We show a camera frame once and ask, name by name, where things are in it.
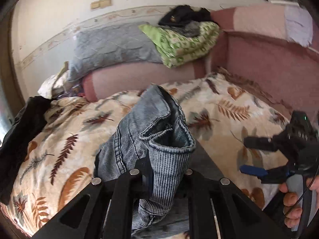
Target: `gripper handle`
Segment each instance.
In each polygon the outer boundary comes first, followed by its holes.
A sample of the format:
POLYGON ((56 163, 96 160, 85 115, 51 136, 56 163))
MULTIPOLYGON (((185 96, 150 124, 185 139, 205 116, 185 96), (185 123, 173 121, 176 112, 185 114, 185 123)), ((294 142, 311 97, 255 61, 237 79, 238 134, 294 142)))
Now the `gripper handle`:
MULTIPOLYGON (((288 191, 297 193, 298 199, 307 189, 306 178, 300 174, 289 177, 286 183, 288 191)), ((316 204, 317 192, 308 190, 299 202, 299 206, 302 208, 302 214, 299 224, 291 228, 292 238, 299 238, 303 230, 310 224, 316 214, 316 204)))

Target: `green blanket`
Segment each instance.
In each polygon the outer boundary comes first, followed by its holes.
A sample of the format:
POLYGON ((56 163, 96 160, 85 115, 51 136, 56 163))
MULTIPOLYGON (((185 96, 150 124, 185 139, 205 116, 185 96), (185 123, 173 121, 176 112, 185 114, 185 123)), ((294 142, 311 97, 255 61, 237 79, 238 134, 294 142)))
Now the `green blanket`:
POLYGON ((185 37, 173 30, 147 24, 140 25, 139 28, 154 42, 163 64, 169 68, 206 55, 215 45, 220 33, 219 26, 213 22, 201 22, 198 37, 185 37))

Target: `light switch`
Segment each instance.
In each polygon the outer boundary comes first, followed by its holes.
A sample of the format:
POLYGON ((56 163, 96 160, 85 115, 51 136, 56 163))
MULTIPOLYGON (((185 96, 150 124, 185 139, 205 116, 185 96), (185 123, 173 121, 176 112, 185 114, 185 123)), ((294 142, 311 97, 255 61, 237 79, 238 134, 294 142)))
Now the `light switch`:
POLYGON ((112 0, 99 0, 99 1, 91 3, 91 10, 98 9, 98 8, 102 9, 111 5, 112 5, 112 0))

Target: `gray pillow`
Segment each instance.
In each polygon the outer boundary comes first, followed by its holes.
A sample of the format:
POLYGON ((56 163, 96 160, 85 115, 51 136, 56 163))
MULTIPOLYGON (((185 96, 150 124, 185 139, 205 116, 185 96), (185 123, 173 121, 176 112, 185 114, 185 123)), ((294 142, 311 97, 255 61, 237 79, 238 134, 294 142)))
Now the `gray pillow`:
POLYGON ((69 81, 89 72, 123 62, 161 63, 154 43, 138 28, 147 22, 113 25, 80 32, 75 56, 69 65, 69 81))

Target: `metal frame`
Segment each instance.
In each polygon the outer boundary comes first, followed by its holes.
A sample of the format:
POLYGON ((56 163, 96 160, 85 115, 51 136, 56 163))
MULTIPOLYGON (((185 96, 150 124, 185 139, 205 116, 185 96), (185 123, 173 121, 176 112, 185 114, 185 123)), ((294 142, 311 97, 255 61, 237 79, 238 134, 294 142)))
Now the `metal frame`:
MULTIPOLYGON (((94 178, 32 239, 131 238, 133 202, 147 199, 152 193, 149 167, 145 157, 137 161, 135 169, 116 180, 102 183, 100 178, 94 178)), ((289 238, 226 178, 209 180, 188 169, 175 196, 188 198, 191 239, 217 239, 217 226, 223 239, 255 239, 257 235, 259 239, 289 238)))

